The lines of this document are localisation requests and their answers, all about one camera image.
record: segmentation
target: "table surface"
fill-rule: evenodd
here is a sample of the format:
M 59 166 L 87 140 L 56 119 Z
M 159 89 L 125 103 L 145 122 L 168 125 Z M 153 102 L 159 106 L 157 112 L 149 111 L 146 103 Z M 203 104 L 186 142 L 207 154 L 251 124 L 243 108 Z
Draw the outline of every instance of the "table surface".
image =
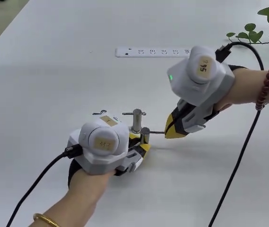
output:
M 0 37 L 0 226 L 93 112 L 120 116 L 140 108 L 144 125 L 163 130 L 178 100 L 166 70 L 181 59 L 116 58 L 116 47 L 215 50 L 227 43 L 227 32 L 249 22 L 269 34 L 266 18 L 256 14 L 266 6 L 264 0 L 30 1 Z M 257 49 L 268 68 L 269 45 Z M 228 63 L 258 68 L 243 48 Z M 255 113 L 253 105 L 234 106 L 184 139 L 151 136 L 146 160 L 135 173 L 111 179 L 87 226 L 207 226 Z M 28 225 L 33 213 L 65 194 L 69 163 L 47 173 L 13 226 Z M 269 226 L 269 105 L 214 226 Z

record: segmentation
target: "beige label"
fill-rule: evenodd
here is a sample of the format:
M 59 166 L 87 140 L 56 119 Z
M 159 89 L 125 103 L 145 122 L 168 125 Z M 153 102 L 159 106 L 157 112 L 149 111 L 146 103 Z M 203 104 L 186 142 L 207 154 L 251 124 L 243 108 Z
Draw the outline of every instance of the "beige label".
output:
M 110 117 L 108 116 L 102 116 L 100 117 L 103 121 L 105 121 L 109 126 L 115 126 L 117 124 L 117 122 L 115 122 L 115 120 L 112 120 Z
M 106 150 L 106 151 L 113 151 L 116 141 L 115 140 L 109 140 L 102 137 L 96 137 L 93 148 L 99 149 L 99 150 Z
M 197 74 L 203 78 L 209 78 L 212 58 L 207 56 L 202 56 L 199 61 L 199 65 L 197 66 Z

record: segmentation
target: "wrist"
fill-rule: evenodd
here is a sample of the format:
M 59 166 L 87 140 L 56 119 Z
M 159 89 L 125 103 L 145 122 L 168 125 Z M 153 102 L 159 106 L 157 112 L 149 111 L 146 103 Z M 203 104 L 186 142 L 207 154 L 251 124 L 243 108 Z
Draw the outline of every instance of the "wrist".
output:
M 237 69 L 234 84 L 225 99 L 232 104 L 255 103 L 263 86 L 266 71 Z
M 86 202 L 89 198 L 91 203 L 96 203 L 103 195 L 109 178 L 113 174 L 89 175 L 82 169 L 78 170 L 71 179 L 67 195 L 76 197 L 80 201 L 85 200 Z

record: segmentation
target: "metal cylinder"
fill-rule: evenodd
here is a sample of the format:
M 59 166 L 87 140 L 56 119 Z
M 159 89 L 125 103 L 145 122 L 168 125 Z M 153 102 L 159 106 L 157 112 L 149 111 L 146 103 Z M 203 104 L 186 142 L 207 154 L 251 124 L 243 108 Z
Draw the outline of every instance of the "metal cylinder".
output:
M 141 130 L 141 126 L 142 126 L 142 110 L 135 109 L 133 111 L 133 126 L 131 130 L 134 133 L 139 133 Z
M 140 144 L 149 143 L 149 136 L 150 136 L 149 128 L 146 128 L 146 127 L 142 128 L 141 136 L 140 136 Z

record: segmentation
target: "red beaded bracelet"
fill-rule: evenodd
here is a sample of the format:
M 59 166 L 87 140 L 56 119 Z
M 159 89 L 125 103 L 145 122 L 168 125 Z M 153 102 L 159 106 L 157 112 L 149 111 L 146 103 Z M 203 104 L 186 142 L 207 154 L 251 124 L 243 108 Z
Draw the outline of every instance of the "red beaded bracelet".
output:
M 266 74 L 266 78 L 264 79 L 264 86 L 262 87 L 262 90 L 256 102 L 257 111 L 261 111 L 266 105 L 265 101 L 266 101 L 268 93 L 269 93 L 269 70 L 268 70 L 268 73 Z

